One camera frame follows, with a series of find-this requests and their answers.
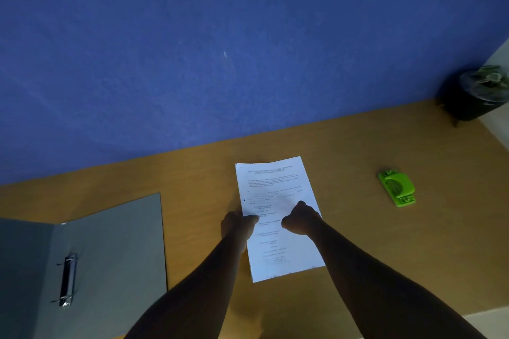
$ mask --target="wooden desk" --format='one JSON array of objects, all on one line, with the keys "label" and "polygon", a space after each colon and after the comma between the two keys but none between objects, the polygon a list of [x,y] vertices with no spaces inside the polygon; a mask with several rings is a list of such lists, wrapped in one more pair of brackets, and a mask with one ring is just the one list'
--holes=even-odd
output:
[{"label": "wooden desk", "polygon": [[[240,203],[235,162],[300,155],[324,219],[462,314],[509,304],[509,153],[430,101],[153,155],[0,188],[1,216],[62,222],[161,193],[169,284],[220,239]],[[396,208],[375,178],[407,173]],[[360,337],[325,268],[253,284],[244,255],[224,338]]]}]

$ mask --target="white paper sheet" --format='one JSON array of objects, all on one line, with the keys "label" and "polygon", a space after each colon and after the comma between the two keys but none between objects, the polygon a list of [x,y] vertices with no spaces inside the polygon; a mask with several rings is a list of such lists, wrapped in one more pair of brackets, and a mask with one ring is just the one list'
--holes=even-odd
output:
[{"label": "white paper sheet", "polygon": [[320,213],[302,159],[271,163],[236,163],[242,213],[260,220],[247,240],[253,283],[323,267],[325,264],[308,236],[281,227],[281,219],[302,200]]}]

